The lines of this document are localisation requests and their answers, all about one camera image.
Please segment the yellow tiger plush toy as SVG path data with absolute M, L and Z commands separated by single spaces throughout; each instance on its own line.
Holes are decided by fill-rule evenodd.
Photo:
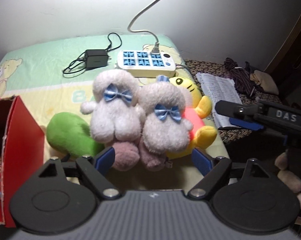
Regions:
M 207 118 L 212 111 L 212 103 L 208 96 L 203 96 L 197 85 L 190 79 L 185 77 L 169 78 L 171 84 L 180 88 L 186 101 L 185 113 L 183 118 L 193 124 L 193 129 L 190 131 L 190 142 L 186 150 L 173 153 L 167 153 L 169 159 L 177 159 L 185 157 L 192 153 L 196 147 L 205 150 L 217 137 L 217 129 L 207 125 L 204 118 Z

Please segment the pink plush bear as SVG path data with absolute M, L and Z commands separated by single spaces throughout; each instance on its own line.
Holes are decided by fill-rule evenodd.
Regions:
M 115 151 L 112 168 L 118 171 L 128 171 L 139 162 L 146 170 L 156 172 L 166 167 L 169 160 L 165 153 L 150 152 L 140 138 L 136 141 L 114 141 L 110 144 Z

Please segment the green plush toy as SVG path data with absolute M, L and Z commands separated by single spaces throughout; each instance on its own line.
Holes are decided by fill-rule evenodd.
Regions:
M 55 114 L 46 127 L 46 140 L 58 152 L 79 158 L 83 155 L 95 156 L 105 149 L 90 135 L 89 124 L 80 116 L 61 112 Z

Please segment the white plush sheep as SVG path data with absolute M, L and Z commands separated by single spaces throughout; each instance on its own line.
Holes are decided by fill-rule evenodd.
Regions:
M 145 113 L 142 139 L 149 152 L 175 153 L 187 148 L 193 124 L 183 117 L 186 101 L 181 89 L 168 77 L 159 75 L 155 82 L 142 86 L 138 104 Z
M 83 102 L 80 112 L 91 115 L 91 137 L 103 144 L 135 141 L 141 135 L 145 113 L 138 106 L 140 86 L 121 69 L 101 72 L 93 81 L 93 101 Z

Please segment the open paper notebook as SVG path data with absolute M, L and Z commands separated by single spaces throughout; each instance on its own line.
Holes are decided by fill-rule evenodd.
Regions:
M 207 95 L 212 102 L 212 116 L 217 129 L 240 129 L 230 123 L 229 117 L 222 116 L 215 111 L 215 104 L 220 100 L 242 104 L 242 101 L 235 89 L 233 79 L 217 77 L 207 73 L 197 73 L 197 80 L 200 83 L 204 95 Z

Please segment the dark striped cloth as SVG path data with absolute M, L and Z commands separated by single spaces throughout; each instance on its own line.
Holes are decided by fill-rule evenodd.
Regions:
M 229 57 L 225 59 L 224 67 L 229 72 L 229 77 L 233 79 L 236 91 L 253 99 L 256 96 L 256 90 L 247 71 Z

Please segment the beige cloth bundle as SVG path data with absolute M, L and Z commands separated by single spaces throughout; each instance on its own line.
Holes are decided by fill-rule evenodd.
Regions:
M 260 70 L 255 70 L 250 74 L 250 80 L 255 83 L 257 87 L 260 87 L 265 93 L 278 95 L 278 88 L 273 78 Z

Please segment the red cardboard box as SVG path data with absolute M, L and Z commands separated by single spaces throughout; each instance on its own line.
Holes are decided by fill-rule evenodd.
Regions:
M 44 140 L 21 97 L 0 98 L 0 225 L 14 227 L 10 200 L 43 164 Z

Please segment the baby print blanket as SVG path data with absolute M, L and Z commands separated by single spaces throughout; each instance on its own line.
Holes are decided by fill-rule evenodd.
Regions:
M 59 112 L 80 113 L 82 102 L 93 97 L 92 83 L 99 68 L 83 74 L 62 71 L 88 49 L 150 50 L 151 35 L 77 37 L 35 44 L 7 53 L 0 62 L 0 97 L 18 95 L 42 128 Z M 126 172 L 110 170 L 107 178 L 122 190 L 183 189 L 189 191 L 201 179 L 190 156 L 173 161 L 171 168 L 150 172 L 138 164 Z

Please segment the white power strip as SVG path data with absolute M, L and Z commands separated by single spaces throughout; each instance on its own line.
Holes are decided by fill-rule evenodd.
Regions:
M 174 77 L 176 71 L 174 59 L 163 51 L 151 54 L 143 50 L 121 50 L 116 64 L 117 68 L 130 72 L 134 77 Z

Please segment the black power adapter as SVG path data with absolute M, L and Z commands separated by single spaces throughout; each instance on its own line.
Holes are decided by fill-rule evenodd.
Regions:
M 84 53 L 84 63 L 86 70 L 106 67 L 109 55 L 105 49 L 88 49 Z

